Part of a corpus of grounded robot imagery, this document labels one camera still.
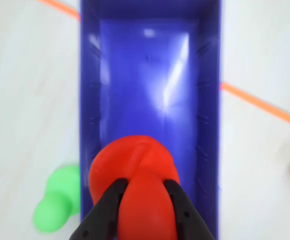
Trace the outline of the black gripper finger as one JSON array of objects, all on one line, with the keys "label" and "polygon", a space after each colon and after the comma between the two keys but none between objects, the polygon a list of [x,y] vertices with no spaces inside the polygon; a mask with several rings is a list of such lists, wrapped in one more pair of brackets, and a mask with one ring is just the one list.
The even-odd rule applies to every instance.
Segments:
[{"label": "black gripper finger", "polygon": [[128,180],[115,180],[82,220],[70,240],[114,240],[117,238],[119,206]]},{"label": "black gripper finger", "polygon": [[179,240],[214,240],[212,233],[182,187],[167,179],[164,186],[171,198]]}]

